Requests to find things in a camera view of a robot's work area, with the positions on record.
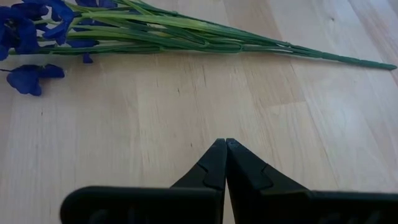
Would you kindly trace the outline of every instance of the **wooden table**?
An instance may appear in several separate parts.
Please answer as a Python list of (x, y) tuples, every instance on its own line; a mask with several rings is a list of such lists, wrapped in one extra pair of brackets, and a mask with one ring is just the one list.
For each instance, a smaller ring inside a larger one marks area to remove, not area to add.
[[(396, 0), (162, 0), (156, 6), (398, 64)], [(0, 80), (0, 223), (58, 223), (87, 185), (168, 187), (232, 137), (310, 189), (398, 192), (398, 71), (277, 55), (10, 57), (67, 74)], [(232, 222), (226, 202), (225, 223)]]

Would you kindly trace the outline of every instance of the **wooden surface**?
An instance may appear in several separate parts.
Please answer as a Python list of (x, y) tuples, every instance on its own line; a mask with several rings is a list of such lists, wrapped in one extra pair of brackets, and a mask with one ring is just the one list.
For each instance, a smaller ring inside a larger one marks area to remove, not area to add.
[[(396, 0), (162, 0), (183, 14), (398, 64)], [(310, 189), (398, 192), (398, 71), (276, 55), (10, 57), (61, 65), (40, 98), (0, 80), (0, 223), (58, 223), (87, 185), (168, 187), (216, 138)], [(232, 223), (226, 197), (225, 223)]]

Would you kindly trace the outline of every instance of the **flower bouquet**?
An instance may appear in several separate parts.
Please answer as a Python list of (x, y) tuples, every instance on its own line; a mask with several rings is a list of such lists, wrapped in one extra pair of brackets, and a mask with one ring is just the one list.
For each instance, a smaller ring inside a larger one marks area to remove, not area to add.
[[(397, 67), (329, 54), (270, 39), (228, 26), (158, 9), (142, 1), (22, 0), (0, 7), (0, 60), (9, 55), (156, 54), (194, 50), (218, 54), (265, 52), (322, 58), (364, 67)], [(44, 19), (51, 8), (51, 18)], [(55, 65), (23, 65), (9, 72), (7, 81), (19, 93), (39, 96), (40, 78), (63, 78)]]

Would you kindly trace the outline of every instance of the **black plastic part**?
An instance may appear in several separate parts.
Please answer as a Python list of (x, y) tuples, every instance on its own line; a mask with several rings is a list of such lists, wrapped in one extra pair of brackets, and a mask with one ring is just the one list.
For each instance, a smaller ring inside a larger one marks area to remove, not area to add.
[(170, 189), (86, 187), (62, 203), (63, 224), (223, 222), (226, 143), (218, 139)]
[(397, 194), (306, 189), (235, 139), (217, 139), (169, 189), (85, 187), (63, 202), (63, 224), (223, 221), (226, 180), (237, 224), (398, 223)]
[(398, 195), (311, 191), (227, 139), (227, 181), (237, 224), (398, 223)]
[(192, 169), (172, 187), (209, 187), (224, 190), (227, 150), (224, 139), (217, 139)]

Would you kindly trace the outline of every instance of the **iris flower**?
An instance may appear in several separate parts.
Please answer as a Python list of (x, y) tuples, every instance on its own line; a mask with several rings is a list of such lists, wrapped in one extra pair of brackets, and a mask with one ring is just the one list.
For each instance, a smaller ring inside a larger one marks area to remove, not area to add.
[[(94, 47), (98, 44), (100, 44), (99, 41), (97, 40), (90, 40), (90, 39), (83, 39), (83, 40), (68, 40), (67, 44), (69, 44), (71, 47), (77, 48), (77, 47)], [(83, 54), (83, 63), (93, 63), (93, 59), (91, 59), (89, 53), (84, 53)]]
[(42, 87), (39, 85), (40, 78), (63, 78), (65, 74), (62, 68), (48, 64), (46, 66), (23, 65), (13, 70), (0, 69), (9, 72), (7, 82), (19, 93), (40, 96)]
[(35, 53), (39, 49), (36, 28), (24, 13), (16, 8), (0, 7), (0, 60), (14, 47), (19, 54)]
[[(49, 9), (44, 4), (38, 4), (35, 2), (18, 3), (12, 5), (11, 8), (20, 10), (25, 17), (33, 21), (39, 21), (42, 19), (42, 16), (45, 16), (49, 13)], [(35, 26), (38, 30), (49, 30), (49, 28), (47, 28), (47, 23), (40, 23), (36, 24)]]
[(53, 40), (58, 45), (62, 45), (67, 40), (67, 32), (69, 25), (72, 23), (75, 14), (62, 0), (23, 0), (25, 3), (36, 3), (50, 6), (52, 8), (51, 18), (54, 21), (61, 21), (61, 23), (44, 32), (43, 38)]

